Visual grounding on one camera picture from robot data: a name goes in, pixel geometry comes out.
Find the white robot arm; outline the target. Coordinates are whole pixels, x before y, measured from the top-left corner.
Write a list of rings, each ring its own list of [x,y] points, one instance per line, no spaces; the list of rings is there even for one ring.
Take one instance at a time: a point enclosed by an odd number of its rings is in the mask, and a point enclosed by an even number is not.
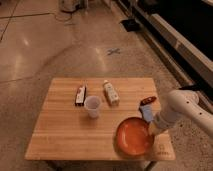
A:
[[[149,134],[159,135],[173,127],[181,116],[191,119],[213,139],[213,115],[199,106],[199,96],[192,90],[172,90],[167,95],[167,105],[154,115],[149,124]]]

